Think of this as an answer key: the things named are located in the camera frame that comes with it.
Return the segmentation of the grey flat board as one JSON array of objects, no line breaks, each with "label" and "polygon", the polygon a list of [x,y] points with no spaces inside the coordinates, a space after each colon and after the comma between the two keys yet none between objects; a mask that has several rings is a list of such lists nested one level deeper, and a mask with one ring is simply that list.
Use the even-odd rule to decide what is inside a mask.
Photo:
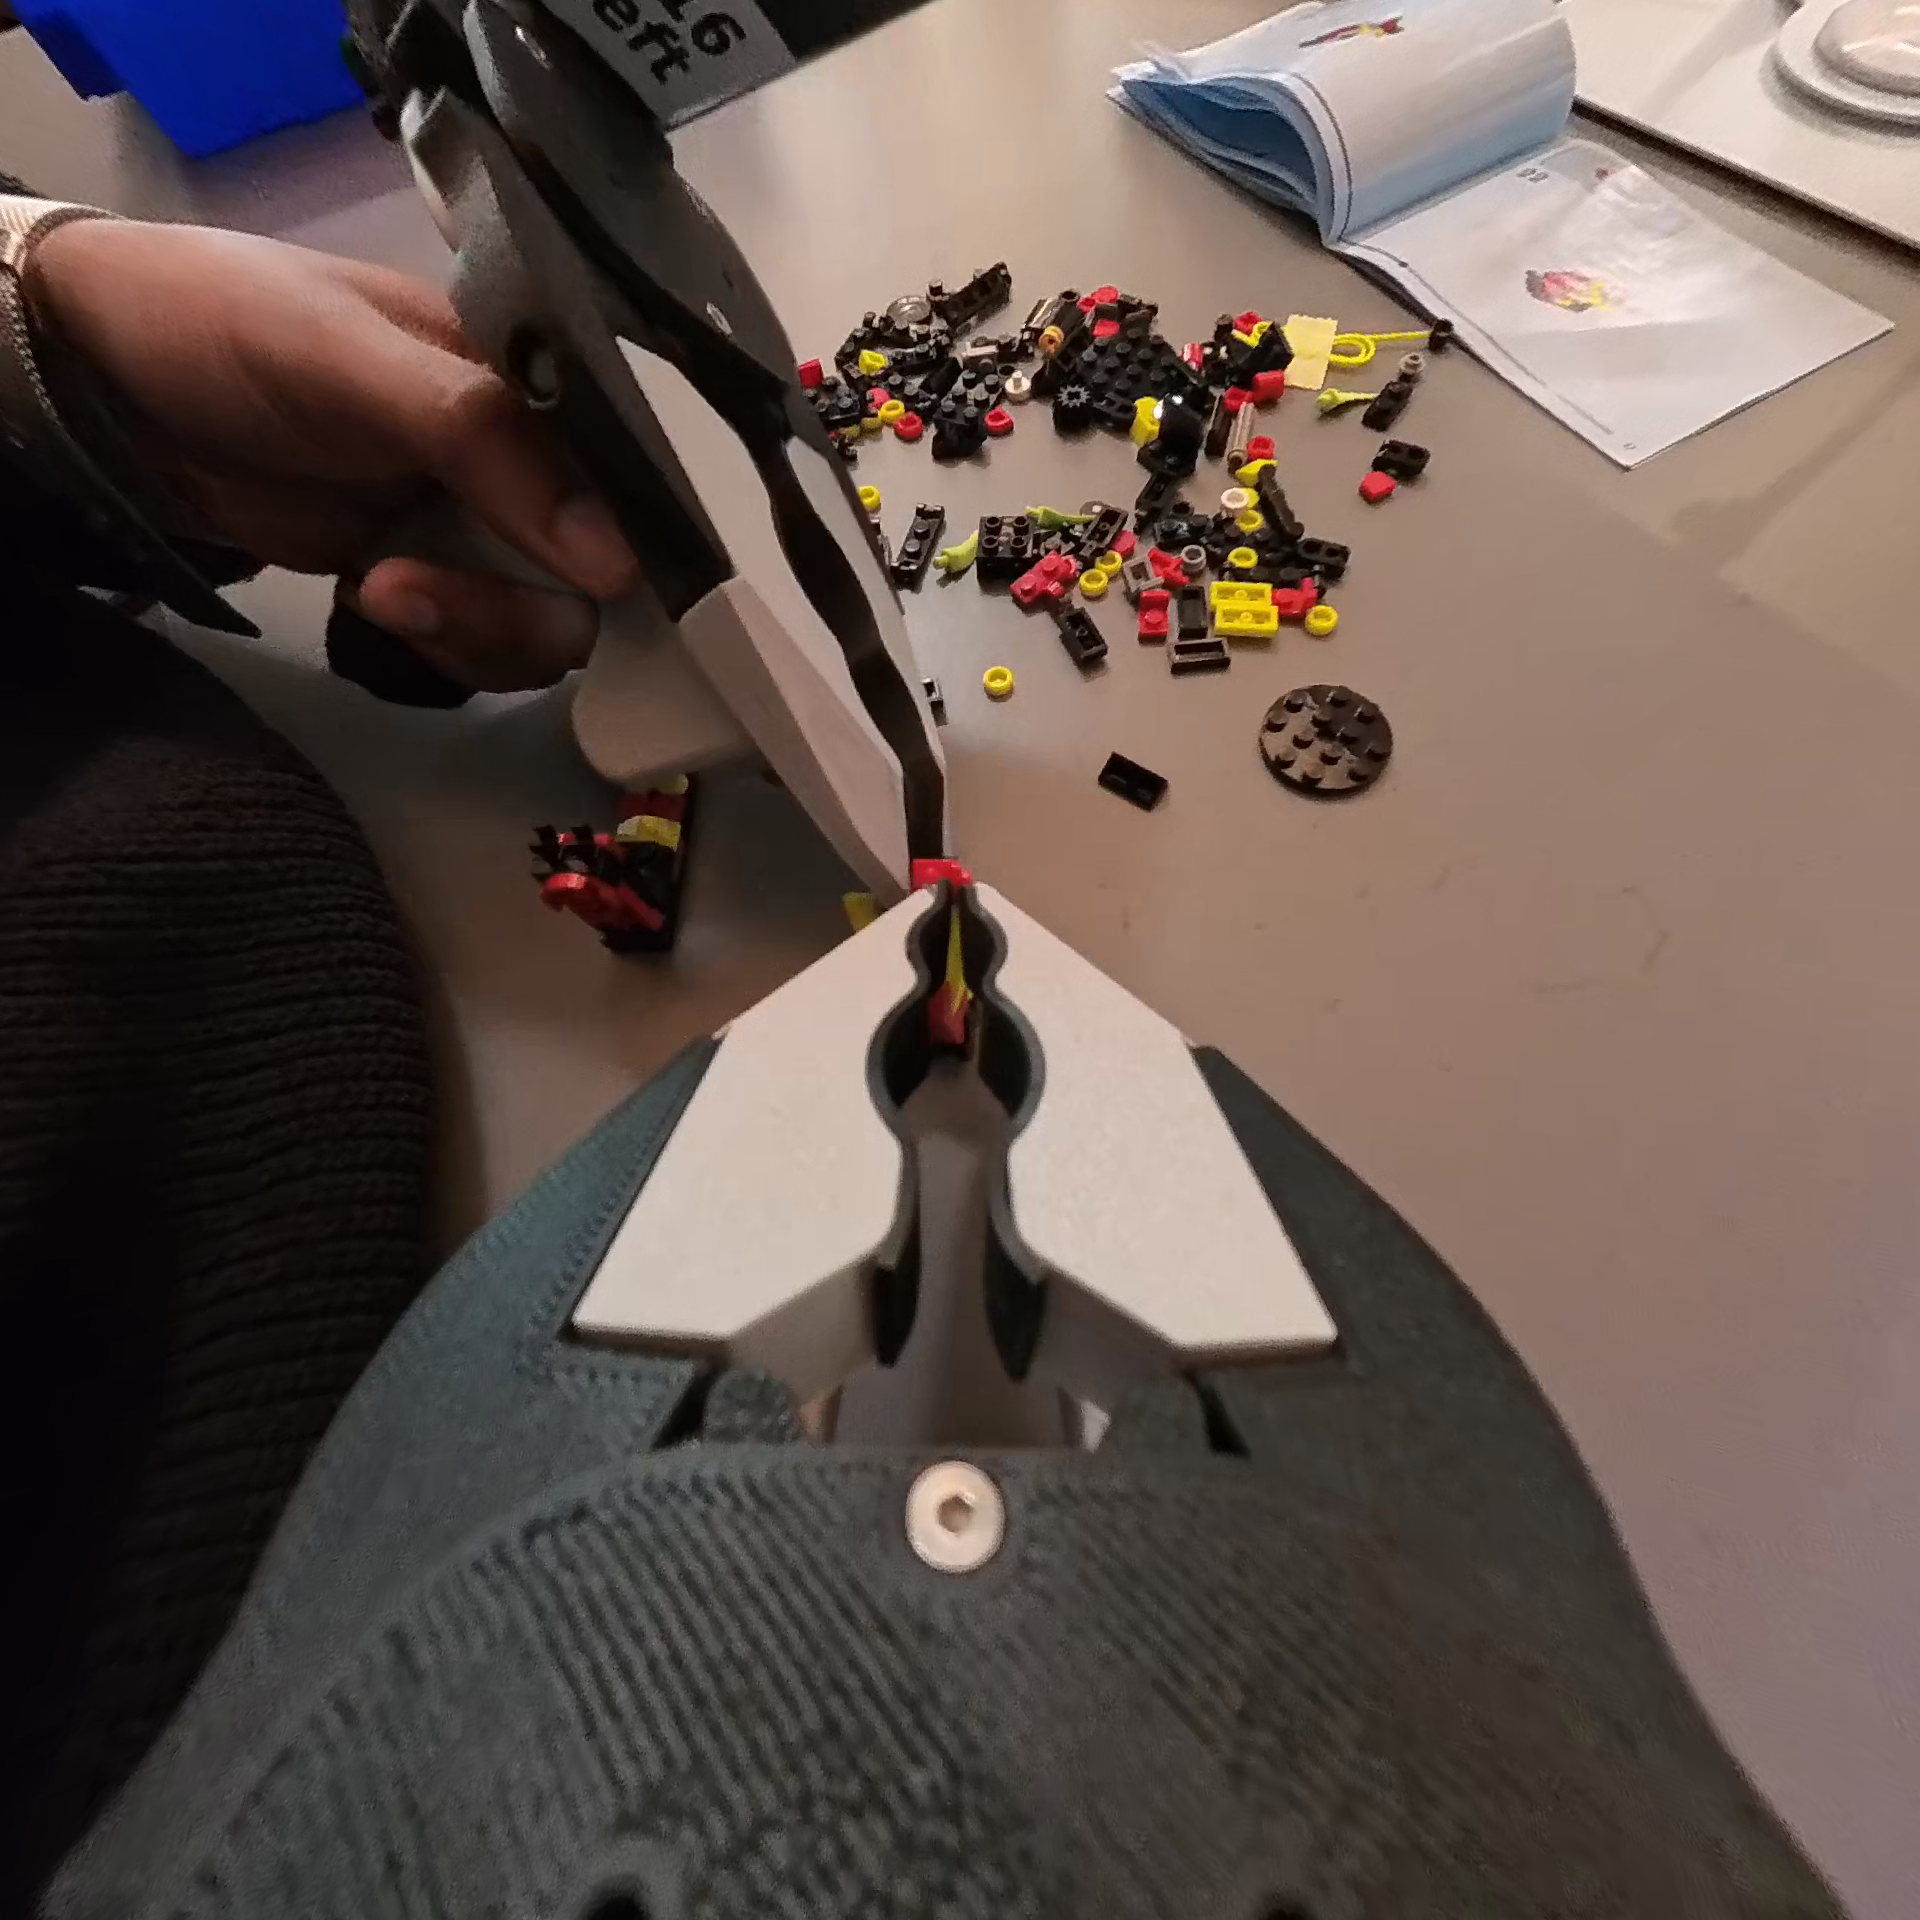
[{"label": "grey flat board", "polygon": [[1885,239],[1917,246],[1917,128],[1797,94],[1768,48],[1806,3],[1566,3],[1575,96],[1623,128],[1711,159]]}]

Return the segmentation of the black round lego plate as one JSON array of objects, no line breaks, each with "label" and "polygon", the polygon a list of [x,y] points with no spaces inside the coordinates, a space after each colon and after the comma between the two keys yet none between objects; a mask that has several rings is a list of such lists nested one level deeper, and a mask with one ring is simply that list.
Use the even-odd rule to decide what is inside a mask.
[{"label": "black round lego plate", "polygon": [[1394,754],[1385,710],[1354,688],[1306,684],[1281,692],[1256,734],[1266,772],[1311,800],[1342,800],[1373,786]]}]

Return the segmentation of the white round dish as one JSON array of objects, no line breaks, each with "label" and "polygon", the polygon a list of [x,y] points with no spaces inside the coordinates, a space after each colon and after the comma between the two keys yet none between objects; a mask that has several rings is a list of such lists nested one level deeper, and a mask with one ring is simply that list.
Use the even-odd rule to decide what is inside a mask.
[{"label": "white round dish", "polygon": [[1793,5],[1768,56],[1813,104],[1917,128],[1917,3]]}]

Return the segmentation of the small red yellow lego subassembly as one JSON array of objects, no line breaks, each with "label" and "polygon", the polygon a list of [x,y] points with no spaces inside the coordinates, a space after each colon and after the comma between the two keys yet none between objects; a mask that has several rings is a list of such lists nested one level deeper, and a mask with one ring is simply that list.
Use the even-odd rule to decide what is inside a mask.
[{"label": "small red yellow lego subassembly", "polygon": [[947,918],[943,935],[943,972],[923,996],[928,1046],[947,1058],[969,1053],[974,1034],[974,990],[969,982],[961,891],[970,885],[969,868],[958,858],[917,858],[910,878],[918,890],[943,885]]}]

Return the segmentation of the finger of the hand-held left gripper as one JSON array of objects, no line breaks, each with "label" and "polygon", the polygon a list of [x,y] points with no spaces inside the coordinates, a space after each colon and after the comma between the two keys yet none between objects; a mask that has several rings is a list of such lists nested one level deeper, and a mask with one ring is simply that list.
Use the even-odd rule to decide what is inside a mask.
[{"label": "finger of the hand-held left gripper", "polygon": [[807,438],[782,443],[782,547],[805,597],[848,667],[856,707],[897,767],[902,855],[945,858],[945,754],[920,666],[878,535],[838,455]]},{"label": "finger of the hand-held left gripper", "polygon": [[726,549],[723,579],[669,614],[656,582],[617,605],[617,780],[762,762],[874,894],[905,894],[897,767],[782,547],[776,478],[661,354],[629,371]]}]

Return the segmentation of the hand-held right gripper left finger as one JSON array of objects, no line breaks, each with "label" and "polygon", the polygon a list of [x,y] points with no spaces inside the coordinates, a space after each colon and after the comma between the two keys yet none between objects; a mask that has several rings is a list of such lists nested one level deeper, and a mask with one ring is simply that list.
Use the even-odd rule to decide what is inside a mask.
[{"label": "hand-held right gripper left finger", "polygon": [[719,1028],[570,1314],[593,1348],[746,1368],[811,1437],[925,1437],[961,1147],[925,1013],[953,890],[885,909]]}]

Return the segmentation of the person's black knit sweater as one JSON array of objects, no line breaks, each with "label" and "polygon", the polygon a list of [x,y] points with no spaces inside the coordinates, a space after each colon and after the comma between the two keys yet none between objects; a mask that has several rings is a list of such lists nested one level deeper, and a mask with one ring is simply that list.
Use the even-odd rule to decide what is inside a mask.
[{"label": "person's black knit sweater", "polygon": [[5,476],[1,1876],[193,1687],[425,1279],[433,1080],[354,816]]}]

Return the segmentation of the person's left hand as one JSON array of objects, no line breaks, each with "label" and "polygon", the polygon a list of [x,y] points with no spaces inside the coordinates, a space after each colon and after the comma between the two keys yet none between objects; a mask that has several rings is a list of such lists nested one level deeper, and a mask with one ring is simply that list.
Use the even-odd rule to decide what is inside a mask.
[{"label": "person's left hand", "polygon": [[552,426],[417,279],[83,219],[37,242],[24,286],[206,535],[333,579],[339,605],[465,690],[558,684],[637,582]]}]

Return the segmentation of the person's left forearm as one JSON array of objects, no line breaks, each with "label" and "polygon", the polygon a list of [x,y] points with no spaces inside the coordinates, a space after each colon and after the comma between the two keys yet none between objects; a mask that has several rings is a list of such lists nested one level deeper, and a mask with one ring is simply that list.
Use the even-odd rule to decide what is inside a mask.
[{"label": "person's left forearm", "polygon": [[5,581],[162,605],[195,629],[255,639],[224,590],[254,581],[258,559],[210,536],[141,461],[104,381],[37,307],[40,242],[109,216],[1,179]]}]

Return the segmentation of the lego instruction booklet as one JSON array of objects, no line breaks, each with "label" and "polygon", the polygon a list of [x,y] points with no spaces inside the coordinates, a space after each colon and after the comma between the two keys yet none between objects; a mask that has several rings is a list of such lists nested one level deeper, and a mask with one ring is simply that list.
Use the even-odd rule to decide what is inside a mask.
[{"label": "lego instruction booklet", "polygon": [[1375,277],[1634,468],[1893,323],[1571,135],[1546,3],[1298,5],[1113,71],[1110,100]]}]

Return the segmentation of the pile of loose lego pieces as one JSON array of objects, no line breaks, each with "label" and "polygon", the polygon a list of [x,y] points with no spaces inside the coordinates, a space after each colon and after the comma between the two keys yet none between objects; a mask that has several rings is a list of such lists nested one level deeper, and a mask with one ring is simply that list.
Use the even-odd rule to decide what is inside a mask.
[{"label": "pile of loose lego pieces", "polygon": [[1033,419],[1071,446],[1113,438],[1130,476],[1118,501],[984,512],[958,536],[941,506],[918,506],[880,547],[894,582],[970,579],[1043,614],[1081,674],[1109,659],[1094,614],[1109,599],[1133,612],[1138,643],[1175,679],[1223,672],[1283,631],[1329,638],[1353,550],[1306,531],[1289,503],[1280,404],[1354,415],[1375,438],[1354,493],[1385,506],[1427,468],[1427,447],[1399,423],[1430,354],[1450,344],[1450,323],[1346,331],[1241,308],[1173,342],[1154,301],[1097,283],[1043,295],[1003,331],[979,328],[1011,293],[1000,260],[930,282],[865,312],[827,356],[802,359],[800,391],[830,443],[848,463],[888,438],[960,467]]}]

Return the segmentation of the blue plastic bin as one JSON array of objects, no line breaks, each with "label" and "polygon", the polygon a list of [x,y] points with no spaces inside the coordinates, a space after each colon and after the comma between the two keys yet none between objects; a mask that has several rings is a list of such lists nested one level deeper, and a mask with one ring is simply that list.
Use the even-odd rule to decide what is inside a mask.
[{"label": "blue plastic bin", "polygon": [[119,94],[193,159],[358,110],[339,3],[10,3],[87,100]]}]

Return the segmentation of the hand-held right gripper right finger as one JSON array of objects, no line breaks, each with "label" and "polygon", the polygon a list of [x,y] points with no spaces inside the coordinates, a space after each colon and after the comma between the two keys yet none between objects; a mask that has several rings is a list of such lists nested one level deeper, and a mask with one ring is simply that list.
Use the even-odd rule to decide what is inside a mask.
[{"label": "hand-held right gripper right finger", "polygon": [[953,915],[997,1110],[983,1314],[1033,1437],[1093,1452],[1135,1384],[1329,1355],[1202,1051],[987,882]]}]

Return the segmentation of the black and red lego assembly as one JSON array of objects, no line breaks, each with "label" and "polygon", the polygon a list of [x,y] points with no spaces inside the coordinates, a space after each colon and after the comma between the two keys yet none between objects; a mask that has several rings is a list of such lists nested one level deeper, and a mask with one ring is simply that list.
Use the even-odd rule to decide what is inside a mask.
[{"label": "black and red lego assembly", "polygon": [[541,906],[587,926],[617,955],[672,954],[696,806],[696,780],[669,774],[622,792],[609,827],[534,827],[529,860]]}]

